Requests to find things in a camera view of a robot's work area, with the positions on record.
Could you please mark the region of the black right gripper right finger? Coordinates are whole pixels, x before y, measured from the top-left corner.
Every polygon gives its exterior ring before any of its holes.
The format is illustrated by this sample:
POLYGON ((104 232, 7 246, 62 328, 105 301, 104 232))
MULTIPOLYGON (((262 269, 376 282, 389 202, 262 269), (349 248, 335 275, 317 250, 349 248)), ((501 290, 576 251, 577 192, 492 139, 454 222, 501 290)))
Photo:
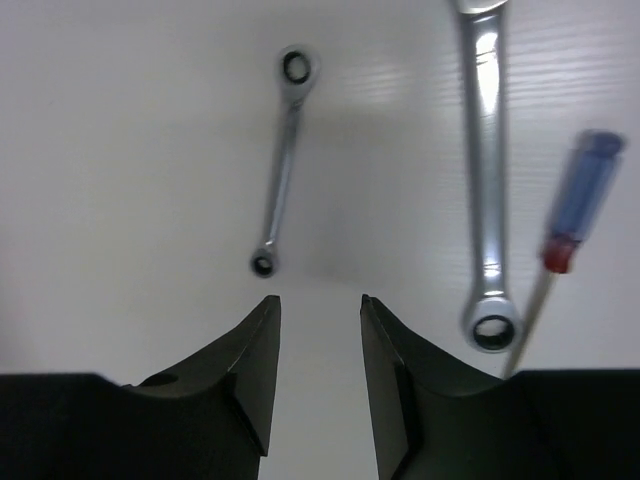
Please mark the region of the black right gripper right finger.
POLYGON ((361 337, 383 479, 635 479, 639 374, 533 370, 501 380, 364 296, 361 337))

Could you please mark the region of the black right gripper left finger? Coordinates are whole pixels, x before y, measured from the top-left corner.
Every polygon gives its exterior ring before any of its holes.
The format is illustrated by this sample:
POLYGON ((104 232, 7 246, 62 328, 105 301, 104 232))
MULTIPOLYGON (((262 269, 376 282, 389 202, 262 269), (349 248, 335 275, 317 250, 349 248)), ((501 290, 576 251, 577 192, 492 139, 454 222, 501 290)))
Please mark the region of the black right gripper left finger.
POLYGON ((141 384, 91 373, 1 379, 5 479, 254 479, 269 450, 281 302, 141 384))

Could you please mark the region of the blue handle screwdriver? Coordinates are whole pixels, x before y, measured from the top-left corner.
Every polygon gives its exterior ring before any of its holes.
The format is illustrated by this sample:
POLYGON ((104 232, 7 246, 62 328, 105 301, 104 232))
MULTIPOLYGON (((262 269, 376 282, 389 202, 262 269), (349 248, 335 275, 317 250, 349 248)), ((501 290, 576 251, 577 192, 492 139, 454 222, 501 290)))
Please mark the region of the blue handle screwdriver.
POLYGON ((574 257, 589 237, 625 147, 626 139, 616 132, 586 130, 580 135, 552 205, 523 333, 506 361, 503 379, 517 372, 556 278, 570 272, 574 257))

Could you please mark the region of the long silver ratchet wrench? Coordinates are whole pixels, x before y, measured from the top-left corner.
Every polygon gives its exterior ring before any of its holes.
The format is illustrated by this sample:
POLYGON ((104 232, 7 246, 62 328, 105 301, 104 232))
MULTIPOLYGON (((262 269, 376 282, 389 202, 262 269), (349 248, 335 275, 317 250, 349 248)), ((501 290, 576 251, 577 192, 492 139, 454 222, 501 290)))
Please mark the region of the long silver ratchet wrench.
POLYGON ((473 272, 462 328, 473 348, 503 353, 523 330, 507 288, 507 3, 451 5, 460 32, 473 272))

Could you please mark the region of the short silver wrench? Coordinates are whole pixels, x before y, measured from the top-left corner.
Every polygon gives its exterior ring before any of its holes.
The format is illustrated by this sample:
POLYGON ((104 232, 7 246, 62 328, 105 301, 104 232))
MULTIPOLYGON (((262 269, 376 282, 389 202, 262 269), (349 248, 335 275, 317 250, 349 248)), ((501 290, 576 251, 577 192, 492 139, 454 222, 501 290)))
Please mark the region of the short silver wrench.
POLYGON ((249 266, 259 278, 270 278, 279 269, 278 240, 285 214, 289 181, 295 160, 304 104, 321 71, 320 58, 309 46, 293 44, 277 57, 275 76, 280 92, 281 115, 273 156, 272 181, 266 202, 261 238, 249 266))

